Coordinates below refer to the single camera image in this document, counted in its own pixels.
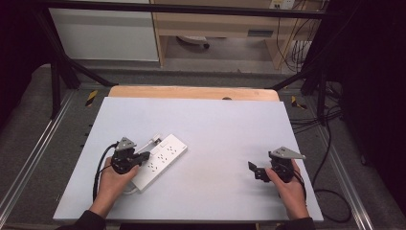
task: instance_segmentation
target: white tabletop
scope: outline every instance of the white tabletop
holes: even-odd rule
[[[299,152],[283,103],[136,98],[104,99],[54,219],[78,219],[90,207],[96,169],[108,146],[125,136],[141,147],[156,133],[174,134],[189,150],[141,194],[122,195],[108,219],[287,219],[274,185],[256,180],[247,163],[270,167],[268,151],[281,146]],[[303,161],[297,163],[309,214],[323,220]]]

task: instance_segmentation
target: wrist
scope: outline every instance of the wrist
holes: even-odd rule
[[[114,195],[99,193],[92,206],[90,206],[89,211],[105,219],[116,199],[117,198]]]
[[[287,213],[289,215],[289,219],[291,220],[305,219],[310,217],[306,207],[296,208],[295,210],[287,210]]]

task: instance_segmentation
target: hand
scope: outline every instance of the hand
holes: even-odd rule
[[[108,157],[104,166],[110,165],[111,157]],[[104,169],[101,172],[98,196],[89,210],[105,219],[116,199],[122,194],[126,184],[137,174],[138,168],[137,165],[126,174],[118,174],[112,167]]]
[[[292,160],[292,164],[293,169],[300,173],[300,169],[294,160]],[[284,183],[272,169],[266,168],[265,171],[269,179],[277,187],[289,219],[308,218],[309,214],[305,206],[305,195],[299,180],[293,177],[289,183]]]

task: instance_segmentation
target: sleeve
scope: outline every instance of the sleeve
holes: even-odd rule
[[[276,230],[314,230],[313,218],[299,218],[286,222],[277,227]]]
[[[86,210],[74,225],[61,226],[57,230],[103,230],[104,228],[104,218]]]

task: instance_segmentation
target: white power strip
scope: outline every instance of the white power strip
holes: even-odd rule
[[[165,138],[158,146],[150,151],[151,155],[137,175],[131,180],[142,192],[154,182],[176,159],[188,150],[188,147],[173,134]]]

